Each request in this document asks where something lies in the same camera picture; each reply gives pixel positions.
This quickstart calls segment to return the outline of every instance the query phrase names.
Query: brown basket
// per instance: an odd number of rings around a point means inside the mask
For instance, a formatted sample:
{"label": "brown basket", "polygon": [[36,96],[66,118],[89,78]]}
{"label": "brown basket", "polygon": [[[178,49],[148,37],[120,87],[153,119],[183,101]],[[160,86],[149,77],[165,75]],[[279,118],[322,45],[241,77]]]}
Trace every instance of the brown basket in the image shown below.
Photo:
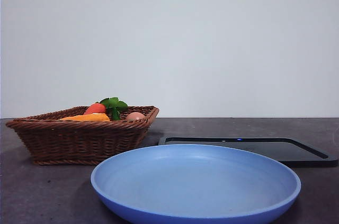
{"label": "brown basket", "polygon": [[[144,139],[159,109],[154,106],[130,106],[120,121],[63,121],[63,117],[83,114],[87,106],[53,113],[17,118],[6,123],[15,130],[39,165],[96,165],[115,154],[135,149]],[[124,120],[131,112],[140,112],[141,120]]]}

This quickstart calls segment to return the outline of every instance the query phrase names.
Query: blue plate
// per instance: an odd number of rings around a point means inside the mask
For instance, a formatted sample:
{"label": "blue plate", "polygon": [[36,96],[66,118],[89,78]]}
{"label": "blue plate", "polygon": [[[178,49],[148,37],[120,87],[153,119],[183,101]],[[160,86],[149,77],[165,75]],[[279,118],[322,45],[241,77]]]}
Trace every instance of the blue plate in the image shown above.
{"label": "blue plate", "polygon": [[126,151],[96,166],[91,182],[109,209],[135,224],[269,223],[301,188],[273,159],[208,145]]}

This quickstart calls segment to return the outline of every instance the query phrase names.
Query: brown egg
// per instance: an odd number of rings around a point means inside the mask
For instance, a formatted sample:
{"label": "brown egg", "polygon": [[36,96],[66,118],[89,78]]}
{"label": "brown egg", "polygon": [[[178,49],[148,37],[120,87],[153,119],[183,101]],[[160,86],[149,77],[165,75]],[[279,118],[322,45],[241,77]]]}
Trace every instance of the brown egg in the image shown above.
{"label": "brown egg", "polygon": [[139,120],[143,118],[145,118],[145,116],[139,112],[132,112],[126,116],[126,120],[128,121],[134,121],[134,120]]}

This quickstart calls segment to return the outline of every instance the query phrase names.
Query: countertop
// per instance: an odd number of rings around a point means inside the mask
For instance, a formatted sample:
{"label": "countertop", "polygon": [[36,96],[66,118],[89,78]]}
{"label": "countertop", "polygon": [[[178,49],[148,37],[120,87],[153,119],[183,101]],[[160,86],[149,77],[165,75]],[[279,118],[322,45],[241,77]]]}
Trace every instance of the countertop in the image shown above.
{"label": "countertop", "polygon": [[[38,166],[1,119],[1,223],[128,223],[95,194],[94,166]],[[139,147],[161,137],[284,137],[339,155],[339,118],[157,118]],[[339,167],[293,168],[302,182],[292,207],[273,224],[337,224]]]}

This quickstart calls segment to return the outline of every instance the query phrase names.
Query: yellow food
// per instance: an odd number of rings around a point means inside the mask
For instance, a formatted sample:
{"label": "yellow food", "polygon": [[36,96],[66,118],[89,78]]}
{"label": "yellow food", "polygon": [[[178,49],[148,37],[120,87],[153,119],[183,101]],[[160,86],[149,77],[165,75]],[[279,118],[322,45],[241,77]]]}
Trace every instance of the yellow food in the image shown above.
{"label": "yellow food", "polygon": [[73,121],[92,121],[92,122],[104,122],[110,121],[110,118],[103,113],[93,113],[93,114],[81,114],[74,117],[64,117],[60,120],[73,120]]}

